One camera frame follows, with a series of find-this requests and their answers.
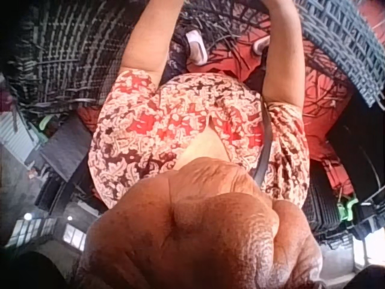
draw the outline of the white shoe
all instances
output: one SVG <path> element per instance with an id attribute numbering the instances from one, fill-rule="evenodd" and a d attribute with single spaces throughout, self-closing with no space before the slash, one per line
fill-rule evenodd
<path id="1" fill-rule="evenodd" d="M 198 30 L 192 30 L 192 31 L 186 33 L 186 37 L 187 37 L 188 43 L 197 42 L 199 45 L 201 60 L 198 62 L 193 61 L 193 63 L 197 66 L 205 65 L 207 63 L 207 60 L 208 60 L 208 55 L 207 55 L 207 51 L 205 48 L 205 44 L 203 43 L 202 36 L 198 32 Z"/>
<path id="2" fill-rule="evenodd" d="M 266 46 L 270 45 L 270 35 L 262 37 L 253 43 L 253 51 L 256 55 L 261 56 L 262 51 L 266 48 Z"/>

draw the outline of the light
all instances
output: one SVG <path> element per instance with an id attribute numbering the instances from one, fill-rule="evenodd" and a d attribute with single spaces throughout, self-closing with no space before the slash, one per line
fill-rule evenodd
<path id="1" fill-rule="evenodd" d="M 27 221 L 32 220 L 32 214 L 31 214 L 31 213 L 26 213 L 26 214 L 24 215 L 24 219 L 27 220 Z"/>

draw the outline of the sleeve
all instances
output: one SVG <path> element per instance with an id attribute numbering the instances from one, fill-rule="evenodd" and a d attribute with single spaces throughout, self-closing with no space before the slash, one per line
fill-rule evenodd
<path id="1" fill-rule="evenodd" d="M 309 148 L 301 111 L 289 104 L 268 105 L 273 142 L 262 191 L 300 208 L 309 188 Z"/>
<path id="2" fill-rule="evenodd" d="M 140 179 L 138 163 L 142 156 L 138 148 L 132 148 L 137 135 L 146 135 L 149 130 L 142 118 L 151 115 L 149 102 L 154 101 L 155 92 L 145 71 L 130 69 L 116 79 L 102 107 L 88 165 L 95 188 L 108 208 Z"/>

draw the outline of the window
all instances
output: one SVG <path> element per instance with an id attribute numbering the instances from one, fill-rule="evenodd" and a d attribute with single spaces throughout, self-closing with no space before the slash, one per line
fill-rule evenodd
<path id="1" fill-rule="evenodd" d="M 31 221 L 17 220 L 13 228 L 12 235 L 5 247 L 10 247 L 13 245 L 19 247 L 31 241 L 36 237 L 41 221 L 41 219 L 35 219 Z"/>
<path id="2" fill-rule="evenodd" d="M 76 229 L 70 224 L 67 224 L 66 230 L 64 231 L 63 240 L 64 242 L 79 249 L 80 251 L 83 251 L 86 236 L 87 235 L 82 231 Z"/>
<path id="3" fill-rule="evenodd" d="M 370 264 L 385 266 L 385 229 L 369 234 L 364 241 L 353 238 L 353 250 L 358 269 Z"/>
<path id="4" fill-rule="evenodd" d="M 53 233 L 56 219 L 46 219 L 43 225 L 41 236 Z"/>

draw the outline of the skin wrinkle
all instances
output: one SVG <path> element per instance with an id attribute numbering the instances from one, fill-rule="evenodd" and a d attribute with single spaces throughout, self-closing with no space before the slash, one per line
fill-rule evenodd
<path id="1" fill-rule="evenodd" d="M 316 243 L 304 242 L 312 236 L 303 222 L 298 207 L 265 196 L 244 169 L 198 158 L 141 180 L 93 225 L 87 245 L 103 262 L 90 271 L 117 266 L 107 271 L 120 272 L 127 284 L 142 279 L 157 289 L 277 288 L 288 278 L 304 279 L 302 271 L 317 264 Z M 111 239 L 108 232 L 123 235 Z M 114 259 L 121 250 L 126 264 Z M 304 264 L 296 266 L 297 260 Z M 131 274 L 125 272 L 130 266 Z"/>
<path id="2" fill-rule="evenodd" d="M 93 237 L 94 234 L 100 234 L 100 231 L 91 229 L 87 232 L 88 236 Z M 119 261 L 114 256 L 114 252 L 105 252 L 102 248 L 95 248 L 94 250 L 89 250 L 89 247 L 93 248 L 92 246 L 89 246 L 89 239 L 86 239 L 85 244 L 85 253 L 81 257 L 80 262 L 80 270 L 83 270 L 85 272 L 88 272 L 89 275 L 95 275 L 98 278 L 101 278 L 103 281 L 105 281 L 107 284 L 110 284 L 112 288 L 124 288 L 122 284 L 125 284 L 124 281 L 124 275 L 127 277 L 127 274 L 130 275 L 131 284 L 135 286 L 134 288 L 150 288 L 147 281 L 143 278 L 142 275 L 138 275 L 138 267 L 135 265 L 133 259 L 128 255 L 125 254 L 128 257 L 128 263 L 130 264 L 128 267 L 130 267 L 130 270 L 122 270 L 122 266 L 116 266 L 116 264 L 119 264 Z M 106 260 L 113 259 L 114 262 L 111 263 L 111 266 L 108 268 L 104 268 L 101 266 L 96 266 L 97 264 L 103 264 Z M 123 275 L 118 275 L 116 272 L 124 272 Z"/>
<path id="3" fill-rule="evenodd" d="M 307 243 L 308 241 L 310 241 L 310 242 L 313 241 L 312 238 L 313 238 L 313 236 L 310 234 L 305 239 L 304 244 Z M 301 256 L 297 257 L 297 265 L 296 266 L 298 267 L 298 266 L 301 266 L 302 264 L 307 264 L 308 266 L 302 266 L 303 269 L 301 271 L 294 270 L 293 271 L 294 272 L 293 279 L 294 280 L 302 279 L 304 281 L 308 281 L 308 280 L 310 280 L 312 270 L 318 271 L 316 275 L 318 275 L 320 273 L 320 268 L 322 266 L 322 262 L 321 262 L 320 258 L 312 258 L 311 255 L 305 255 L 304 259 L 299 259 Z"/>
<path id="4" fill-rule="evenodd" d="M 310 278 L 310 272 L 311 272 L 311 269 L 304 269 L 303 271 L 295 271 L 296 274 L 293 275 L 292 278 L 289 279 L 289 281 L 286 283 L 286 288 L 293 288 L 294 286 L 296 286 L 296 284 L 300 284 L 302 288 L 307 288 L 304 286 L 304 284 L 307 284 L 309 286 L 309 288 L 313 288 L 312 287 L 312 282 L 311 282 L 311 278 Z"/>

